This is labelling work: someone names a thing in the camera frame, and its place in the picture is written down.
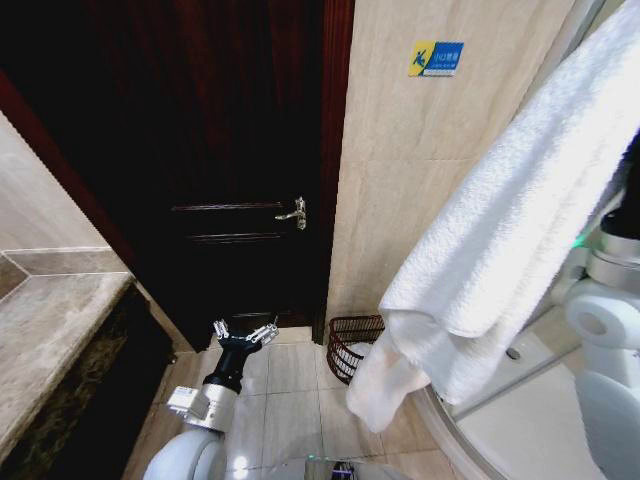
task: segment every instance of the towel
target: towel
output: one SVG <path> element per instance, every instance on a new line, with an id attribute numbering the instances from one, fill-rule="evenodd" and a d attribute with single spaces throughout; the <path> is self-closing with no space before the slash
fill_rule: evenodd
<path id="1" fill-rule="evenodd" d="M 495 371 L 640 125 L 639 19 L 627 0 L 554 71 L 405 260 L 347 393 L 370 430 L 429 381 L 457 404 Z"/>

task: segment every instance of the metal wire basket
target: metal wire basket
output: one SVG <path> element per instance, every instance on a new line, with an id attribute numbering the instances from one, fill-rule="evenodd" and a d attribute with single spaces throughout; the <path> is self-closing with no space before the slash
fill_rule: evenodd
<path id="1" fill-rule="evenodd" d="M 336 317 L 329 322 L 327 363 L 342 383 L 349 385 L 364 357 L 349 349 L 356 343 L 373 343 L 384 330 L 380 315 L 362 317 Z"/>

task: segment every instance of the tiled floor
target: tiled floor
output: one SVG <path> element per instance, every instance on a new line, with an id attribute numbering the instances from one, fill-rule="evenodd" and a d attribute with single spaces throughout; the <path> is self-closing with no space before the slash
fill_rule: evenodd
<path id="1" fill-rule="evenodd" d="M 388 463 L 415 480 L 456 480 L 410 399 L 387 430 L 370 433 L 347 410 L 346 387 L 326 365 L 326 350 L 309 337 L 283 329 L 278 343 L 249 357 L 226 440 L 229 479 L 258 480 L 274 465 L 315 454 Z M 167 368 L 123 479 L 141 479 L 153 455 L 182 430 L 164 402 L 176 385 L 200 385 L 220 353 L 213 343 L 199 354 L 179 354 Z"/>

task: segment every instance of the wall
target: wall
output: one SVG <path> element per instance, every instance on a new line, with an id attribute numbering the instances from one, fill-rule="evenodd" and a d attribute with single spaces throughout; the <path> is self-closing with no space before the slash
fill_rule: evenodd
<path id="1" fill-rule="evenodd" d="M 0 113 L 0 250 L 108 246 Z"/>
<path id="2" fill-rule="evenodd" d="M 356 2 L 327 318 L 372 313 L 518 108 L 573 0 Z M 465 42 L 453 78 L 410 78 L 417 40 Z"/>

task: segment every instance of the marble countertop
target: marble countertop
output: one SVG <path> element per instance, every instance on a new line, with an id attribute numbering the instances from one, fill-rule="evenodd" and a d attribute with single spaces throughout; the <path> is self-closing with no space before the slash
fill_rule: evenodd
<path id="1" fill-rule="evenodd" d="M 0 302 L 0 462 L 133 281 L 33 276 Z"/>

